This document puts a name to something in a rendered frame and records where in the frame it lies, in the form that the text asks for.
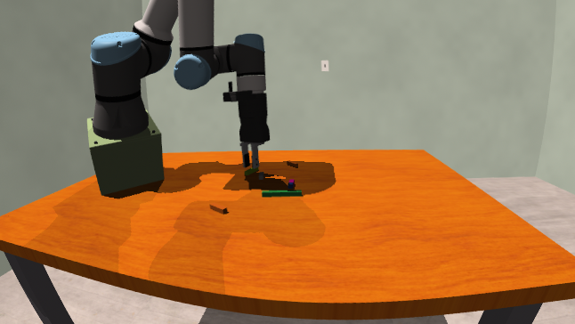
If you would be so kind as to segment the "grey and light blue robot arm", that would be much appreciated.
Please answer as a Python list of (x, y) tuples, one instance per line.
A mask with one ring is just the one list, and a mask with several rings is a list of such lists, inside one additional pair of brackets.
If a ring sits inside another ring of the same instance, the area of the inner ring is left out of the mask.
[(150, 0), (132, 32), (108, 33), (92, 41), (96, 135), (120, 139), (148, 127), (141, 78), (160, 71), (169, 62), (174, 39), (171, 30), (177, 17), (180, 59), (174, 66), (174, 78), (182, 88), (198, 89), (221, 73), (236, 71), (237, 77), (265, 75), (262, 36), (238, 35), (234, 44), (214, 46), (214, 3)]

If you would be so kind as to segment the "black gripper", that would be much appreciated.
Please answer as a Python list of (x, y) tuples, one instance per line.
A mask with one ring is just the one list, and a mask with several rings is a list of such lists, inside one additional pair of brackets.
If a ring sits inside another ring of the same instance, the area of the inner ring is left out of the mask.
[(232, 82), (229, 82), (229, 92), (223, 93), (223, 101), (238, 101), (239, 104), (243, 167), (250, 166), (248, 144), (251, 143), (252, 168), (256, 169), (259, 167), (258, 146), (270, 140), (265, 90), (265, 76), (244, 76), (237, 77), (237, 92), (232, 91)]

